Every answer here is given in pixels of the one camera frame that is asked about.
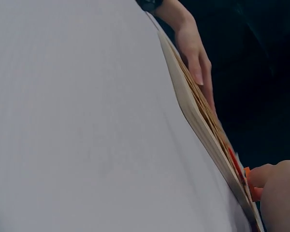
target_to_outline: white surface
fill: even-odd
[[[0,232],[245,232],[133,0],[0,0]]]

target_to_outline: hand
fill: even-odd
[[[202,44],[194,18],[185,20],[175,31],[176,45],[195,82],[205,96],[209,106],[216,113],[212,75],[212,65]]]
[[[250,171],[248,182],[261,195],[261,215],[270,232],[290,232],[290,160]]]

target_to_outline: wrist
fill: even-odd
[[[179,31],[185,23],[195,23],[192,14],[178,0],[164,0],[153,13],[175,32]]]

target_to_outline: finger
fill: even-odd
[[[266,164],[250,171],[248,182],[254,187],[263,188],[269,177],[273,173],[274,165]]]
[[[257,188],[257,187],[255,187],[254,188],[254,191],[255,191],[256,200],[257,201],[260,201],[261,195],[262,195],[262,192],[263,192],[263,188]]]
[[[203,85],[203,76],[202,69],[199,62],[199,56],[196,52],[191,53],[191,55],[186,56],[188,60],[188,69],[194,79],[194,81],[202,86]]]
[[[214,93],[213,93],[213,84],[212,84],[212,64],[209,61],[205,50],[202,50],[200,53],[200,65],[202,69],[202,76],[204,86],[202,87],[202,93],[204,94],[209,106],[216,113],[215,102],[214,102]]]

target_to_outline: book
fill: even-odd
[[[166,34],[159,30],[158,36],[183,115],[231,188],[252,230],[264,231],[243,168],[220,122]]]

